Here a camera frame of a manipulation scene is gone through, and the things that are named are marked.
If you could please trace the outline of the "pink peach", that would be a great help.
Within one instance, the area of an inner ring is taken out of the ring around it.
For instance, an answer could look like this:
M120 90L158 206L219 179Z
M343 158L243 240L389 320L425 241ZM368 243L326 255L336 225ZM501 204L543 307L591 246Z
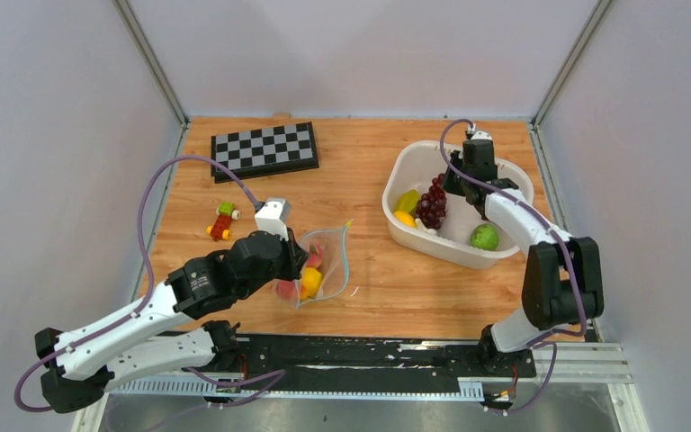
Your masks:
M320 243L311 243L309 245L309 258L306 267L319 269L324 261L325 248Z

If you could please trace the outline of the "purple grape bunch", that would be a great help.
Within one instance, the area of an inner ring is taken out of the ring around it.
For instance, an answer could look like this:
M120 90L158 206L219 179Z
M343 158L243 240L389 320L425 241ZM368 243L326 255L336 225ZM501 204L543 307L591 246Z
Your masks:
M446 216L446 194L443 189L444 174L437 175L426 193L421 195L415 210L416 217L421 219L429 228L442 228Z

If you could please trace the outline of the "red orange wax apple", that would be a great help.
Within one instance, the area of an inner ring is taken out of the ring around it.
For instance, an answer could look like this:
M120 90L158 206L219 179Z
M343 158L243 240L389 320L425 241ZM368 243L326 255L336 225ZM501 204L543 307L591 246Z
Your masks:
M301 287L298 281L280 280L277 282L274 291L284 301L298 302L301 299Z

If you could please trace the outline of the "white plastic basket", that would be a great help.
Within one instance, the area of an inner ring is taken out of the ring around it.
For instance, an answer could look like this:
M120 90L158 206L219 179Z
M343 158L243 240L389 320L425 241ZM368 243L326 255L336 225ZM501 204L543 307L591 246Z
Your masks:
M435 235L410 228L395 218L393 209L401 195L410 190L427 191L431 180L446 168L435 141L417 141L401 150L381 198L390 237L405 248L473 269L487 269L517 255L519 247L502 229L497 229L500 243L494 251L470 244L470 235L484 220L461 196L447 197L447 217Z

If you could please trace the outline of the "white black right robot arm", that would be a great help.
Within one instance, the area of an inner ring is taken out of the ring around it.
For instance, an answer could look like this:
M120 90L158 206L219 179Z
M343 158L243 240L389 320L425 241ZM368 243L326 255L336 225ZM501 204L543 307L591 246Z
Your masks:
M487 221L503 229L526 256L521 305L481 332L475 361L501 375L525 360L528 349L554 334L567 334L602 315L605 299L599 246L550 223L519 186L498 173L492 139L471 138L447 155L443 188L461 196Z

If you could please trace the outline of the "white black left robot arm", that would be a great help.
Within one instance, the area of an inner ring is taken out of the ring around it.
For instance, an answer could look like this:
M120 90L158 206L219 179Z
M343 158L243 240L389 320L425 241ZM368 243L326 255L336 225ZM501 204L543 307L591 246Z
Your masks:
M236 328L208 321L178 337L159 334L231 308L273 280L301 277L309 251L294 237L255 231L231 248L187 261L150 296L72 331L45 328L35 336L45 373L40 387L49 409L69 413L141 377L212 365L232 370L239 360Z

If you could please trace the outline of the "green custard apple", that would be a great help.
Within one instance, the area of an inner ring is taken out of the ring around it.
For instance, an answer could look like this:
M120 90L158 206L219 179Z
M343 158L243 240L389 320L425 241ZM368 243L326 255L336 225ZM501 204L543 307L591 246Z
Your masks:
M470 235L470 245L474 248L495 251L500 243L499 234L491 223L477 226Z

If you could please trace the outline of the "clear zip top bag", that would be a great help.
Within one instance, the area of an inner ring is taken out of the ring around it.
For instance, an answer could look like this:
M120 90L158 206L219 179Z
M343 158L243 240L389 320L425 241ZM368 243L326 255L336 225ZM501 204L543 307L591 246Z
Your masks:
M303 236L301 244L308 252L311 243L320 243L325 248L324 261L319 268L319 271L324 275L323 283L316 298L287 302L276 295L274 288L280 280L274 281L272 291L280 301L298 309L307 303L320 302L336 297L347 287L350 278L347 241L353 222L353 220L350 220L344 226L336 229L314 230Z

